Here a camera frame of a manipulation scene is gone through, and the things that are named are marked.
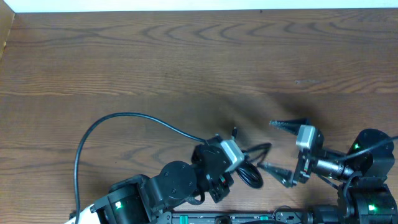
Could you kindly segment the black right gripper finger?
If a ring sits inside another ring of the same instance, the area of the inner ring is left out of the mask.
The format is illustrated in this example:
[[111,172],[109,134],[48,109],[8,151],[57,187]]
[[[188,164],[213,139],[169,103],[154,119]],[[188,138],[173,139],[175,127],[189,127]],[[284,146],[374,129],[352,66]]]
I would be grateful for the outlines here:
[[287,131],[290,134],[298,135],[301,125],[309,125],[310,121],[307,118],[291,120],[271,120],[269,124],[277,129]]
[[297,181],[294,180],[294,173],[291,170],[273,166],[268,162],[257,163],[257,166],[273,176],[286,188],[295,187],[297,185]]

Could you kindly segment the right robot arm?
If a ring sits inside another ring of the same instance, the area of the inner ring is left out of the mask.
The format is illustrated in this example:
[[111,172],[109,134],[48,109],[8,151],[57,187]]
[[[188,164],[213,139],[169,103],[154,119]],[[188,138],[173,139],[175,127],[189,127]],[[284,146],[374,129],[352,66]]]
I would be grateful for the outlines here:
[[295,170],[261,164],[284,187],[306,183],[312,174],[337,190],[338,204],[309,207],[301,223],[397,223],[397,203],[386,180],[395,163],[394,137],[378,129],[362,130],[347,153],[324,147],[324,136],[307,119],[271,125],[297,137]]

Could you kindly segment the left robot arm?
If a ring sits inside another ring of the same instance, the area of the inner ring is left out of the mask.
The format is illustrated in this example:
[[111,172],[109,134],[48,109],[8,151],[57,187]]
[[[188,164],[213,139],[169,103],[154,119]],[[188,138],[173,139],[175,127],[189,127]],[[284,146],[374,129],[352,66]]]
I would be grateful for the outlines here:
[[70,223],[157,223],[166,212],[189,203],[214,202],[229,194],[231,172],[244,160],[232,139],[219,136],[195,147],[191,163],[173,161],[152,178],[136,175],[111,186],[104,197],[70,215]]

